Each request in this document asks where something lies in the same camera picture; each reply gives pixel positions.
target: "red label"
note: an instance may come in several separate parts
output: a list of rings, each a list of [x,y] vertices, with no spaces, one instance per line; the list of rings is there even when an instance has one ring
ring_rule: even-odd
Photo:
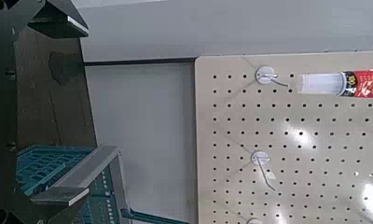
[[[373,97],[373,71],[355,71],[354,73],[357,78],[354,97]]]

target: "pegboard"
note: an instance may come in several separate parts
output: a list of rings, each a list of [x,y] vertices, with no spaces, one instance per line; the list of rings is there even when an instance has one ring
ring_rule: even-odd
[[[290,88],[258,84],[263,65]],[[373,51],[198,58],[200,223],[373,223],[373,99],[296,90],[301,74],[371,68]]]

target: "pegboard hook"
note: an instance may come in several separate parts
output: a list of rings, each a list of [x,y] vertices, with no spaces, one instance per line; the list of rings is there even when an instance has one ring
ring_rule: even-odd
[[[274,69],[269,66],[260,67],[256,71],[256,80],[258,83],[266,85],[274,82],[279,86],[289,88],[289,84],[282,83],[281,81],[277,80],[278,76],[279,75],[274,73]]]
[[[251,162],[259,166],[260,171],[263,175],[263,178],[265,179],[265,183],[268,186],[268,188],[276,191],[276,189],[269,183],[268,178],[266,177],[265,171],[262,167],[262,164],[266,164],[270,160],[271,160],[271,157],[269,157],[268,153],[263,152],[263,151],[256,151],[251,155]]]

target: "glue bottle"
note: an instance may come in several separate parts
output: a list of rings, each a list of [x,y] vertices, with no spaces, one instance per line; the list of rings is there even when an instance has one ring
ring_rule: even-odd
[[[373,69],[300,75],[297,91],[302,94],[373,98]]]

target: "white bottle cap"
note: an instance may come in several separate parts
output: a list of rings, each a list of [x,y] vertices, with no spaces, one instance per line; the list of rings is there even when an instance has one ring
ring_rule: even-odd
[[[300,75],[297,92],[302,94],[340,95],[346,88],[346,77],[342,73]]]

